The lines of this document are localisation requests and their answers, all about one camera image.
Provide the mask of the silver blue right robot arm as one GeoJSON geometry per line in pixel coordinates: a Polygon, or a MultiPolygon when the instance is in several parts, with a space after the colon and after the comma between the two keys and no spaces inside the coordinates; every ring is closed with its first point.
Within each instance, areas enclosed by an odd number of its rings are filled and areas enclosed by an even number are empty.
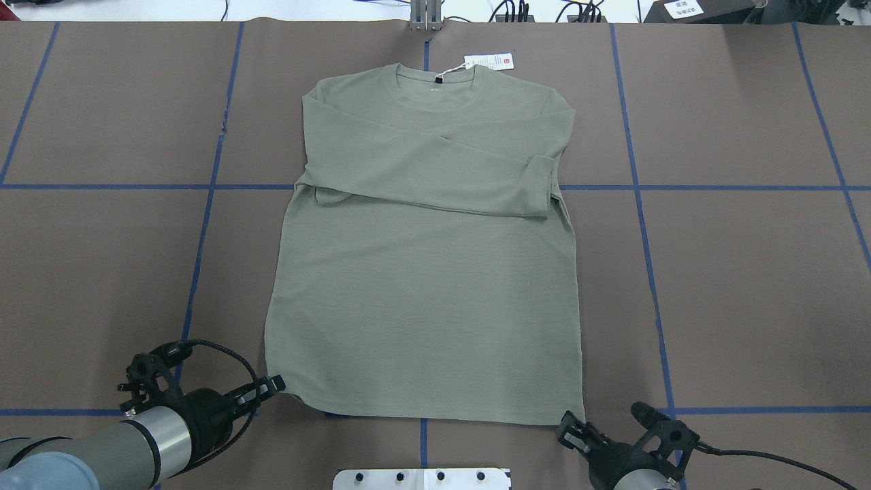
{"type": "Polygon", "coordinates": [[[677,489],[687,462],[670,457],[689,450],[690,436],[676,421],[654,421],[633,444],[619,442],[566,410],[557,441],[586,461],[594,489],[677,489]]]}

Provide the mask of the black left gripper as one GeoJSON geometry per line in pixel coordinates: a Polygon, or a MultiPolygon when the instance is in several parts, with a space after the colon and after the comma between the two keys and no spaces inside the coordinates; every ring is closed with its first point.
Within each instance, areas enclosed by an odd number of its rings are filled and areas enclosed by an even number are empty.
{"type": "Polygon", "coordinates": [[[191,464],[220,453],[230,444],[233,423],[271,397],[286,391],[281,375],[262,376],[229,393],[201,388],[184,394],[180,414],[192,441],[191,464]]]}

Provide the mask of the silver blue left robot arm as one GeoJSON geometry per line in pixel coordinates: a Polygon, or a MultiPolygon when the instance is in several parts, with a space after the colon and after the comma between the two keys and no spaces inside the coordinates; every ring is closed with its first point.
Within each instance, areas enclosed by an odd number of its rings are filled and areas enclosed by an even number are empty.
{"type": "Polygon", "coordinates": [[[6,438],[3,489],[152,489],[212,460],[234,443],[233,423],[286,389],[262,376],[230,393],[198,389],[131,408],[126,419],[83,438],[6,438]]]}

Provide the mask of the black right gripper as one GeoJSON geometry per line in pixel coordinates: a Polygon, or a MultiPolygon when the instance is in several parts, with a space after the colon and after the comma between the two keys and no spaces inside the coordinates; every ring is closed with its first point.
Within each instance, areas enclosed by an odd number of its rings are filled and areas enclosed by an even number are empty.
{"type": "Polygon", "coordinates": [[[650,454],[621,442],[603,445],[597,428],[580,421],[571,410],[566,410],[560,420],[557,443],[587,455],[589,478],[594,489],[657,488],[657,471],[650,454]]]}

